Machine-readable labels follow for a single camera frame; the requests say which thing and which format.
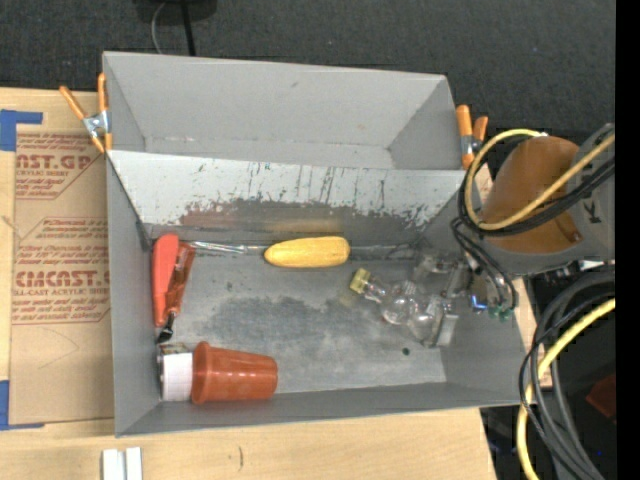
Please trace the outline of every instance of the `black carpet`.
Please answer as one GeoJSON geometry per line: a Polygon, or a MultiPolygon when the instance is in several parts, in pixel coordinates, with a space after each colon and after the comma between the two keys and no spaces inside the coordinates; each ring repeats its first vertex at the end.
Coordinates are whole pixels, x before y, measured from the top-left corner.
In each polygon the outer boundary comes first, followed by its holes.
{"type": "MultiPolygon", "coordinates": [[[[0,84],[93,90],[101,52],[155,52],[153,0],[0,0],[0,84]]],[[[489,130],[615,121],[616,0],[204,0],[199,56],[446,74],[489,130]]],[[[179,6],[163,51],[187,54],[179,6]]]]}

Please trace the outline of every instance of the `orange clamp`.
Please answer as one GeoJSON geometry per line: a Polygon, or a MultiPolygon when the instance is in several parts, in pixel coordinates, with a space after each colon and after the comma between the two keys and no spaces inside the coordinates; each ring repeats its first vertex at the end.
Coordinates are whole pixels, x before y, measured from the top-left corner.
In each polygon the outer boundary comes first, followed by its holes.
{"type": "Polygon", "coordinates": [[[171,313],[180,314],[182,297],[195,255],[195,248],[180,242],[176,234],[169,233],[156,240],[151,257],[153,317],[156,327],[166,325],[171,313]]]}
{"type": "Polygon", "coordinates": [[[91,142],[98,151],[104,153],[105,148],[111,149],[113,140],[109,132],[106,78],[104,73],[100,73],[98,76],[98,107],[100,111],[96,115],[90,116],[86,113],[66,85],[61,85],[59,91],[69,104],[69,108],[74,115],[84,123],[91,136],[91,142]]]}
{"type": "Polygon", "coordinates": [[[462,167],[466,170],[476,157],[474,149],[484,141],[489,118],[481,116],[474,123],[471,119],[469,107],[467,105],[458,105],[456,107],[456,120],[458,121],[462,145],[462,167]]]}

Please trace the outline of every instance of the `orange cup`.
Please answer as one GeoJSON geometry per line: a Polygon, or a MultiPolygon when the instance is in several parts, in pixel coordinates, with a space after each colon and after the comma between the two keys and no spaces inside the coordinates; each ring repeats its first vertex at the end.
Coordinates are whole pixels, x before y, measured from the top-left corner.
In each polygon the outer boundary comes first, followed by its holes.
{"type": "Polygon", "coordinates": [[[193,352],[191,401],[265,400],[278,385],[278,365],[269,356],[211,347],[193,352]]]}

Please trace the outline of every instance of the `blue tape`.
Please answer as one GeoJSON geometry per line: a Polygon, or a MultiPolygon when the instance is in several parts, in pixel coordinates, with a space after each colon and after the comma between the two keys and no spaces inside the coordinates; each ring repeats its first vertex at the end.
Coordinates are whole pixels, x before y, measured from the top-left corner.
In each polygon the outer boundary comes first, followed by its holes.
{"type": "Polygon", "coordinates": [[[0,432],[17,428],[39,428],[42,425],[9,425],[9,381],[0,381],[0,432]]]}
{"type": "Polygon", "coordinates": [[[0,151],[15,151],[18,124],[42,124],[42,112],[0,110],[0,151]]]}

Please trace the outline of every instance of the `yellow cable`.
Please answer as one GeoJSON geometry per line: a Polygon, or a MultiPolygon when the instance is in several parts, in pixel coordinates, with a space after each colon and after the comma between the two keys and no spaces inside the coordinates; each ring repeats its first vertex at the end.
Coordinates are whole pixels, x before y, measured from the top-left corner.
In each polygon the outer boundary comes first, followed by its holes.
{"type": "Polygon", "coordinates": [[[467,178],[467,182],[465,184],[465,206],[467,209],[467,213],[469,214],[469,218],[471,221],[476,224],[480,229],[485,229],[487,231],[498,230],[505,228],[521,219],[529,215],[533,210],[535,210],[542,203],[551,198],[551,196],[562,187],[570,178],[579,173],[587,164],[589,164],[596,156],[598,156],[602,151],[608,148],[616,138],[615,133],[611,134],[604,141],[602,141],[598,146],[593,148],[589,153],[587,153],[584,157],[582,157],[578,162],[576,162],[570,169],[568,169],[562,176],[560,176],[549,188],[547,188],[540,196],[538,196],[535,200],[529,203],[527,206],[513,214],[511,217],[507,217],[506,219],[501,220],[500,222],[495,222],[492,224],[487,224],[486,222],[481,222],[480,218],[473,210],[473,204],[471,201],[471,190],[473,179],[475,177],[476,171],[478,170],[478,165],[480,161],[486,156],[491,147],[498,141],[503,140],[508,137],[512,137],[514,135],[530,135],[532,137],[540,136],[541,133],[534,132],[533,130],[509,130],[508,132],[503,132],[499,135],[496,135],[493,139],[491,139],[485,147],[483,147],[479,152],[476,158],[473,160],[473,163],[469,167],[469,176],[467,178]]]}
{"type": "MultiPolygon", "coordinates": [[[[547,351],[544,358],[538,365],[538,377],[542,377],[547,370],[547,368],[551,365],[551,363],[558,357],[560,352],[564,350],[564,348],[571,343],[578,334],[583,332],[589,325],[595,322],[598,318],[603,317],[607,313],[613,311],[616,307],[616,299],[610,299],[607,302],[601,304],[596,309],[594,309],[588,315],[582,317],[578,322],[576,322],[569,330],[567,330],[558,341],[556,341],[553,346],[547,351]]],[[[527,386],[527,390],[525,392],[525,400],[527,403],[531,402],[531,398],[533,396],[533,385],[529,383],[527,386]]],[[[525,472],[525,475],[529,480],[539,480],[538,475],[536,474],[533,466],[531,465],[531,460],[529,459],[529,452],[527,449],[527,410],[524,405],[520,406],[520,411],[518,412],[518,423],[516,427],[516,447],[518,449],[518,457],[520,458],[520,464],[522,464],[522,469],[525,472]]]]}

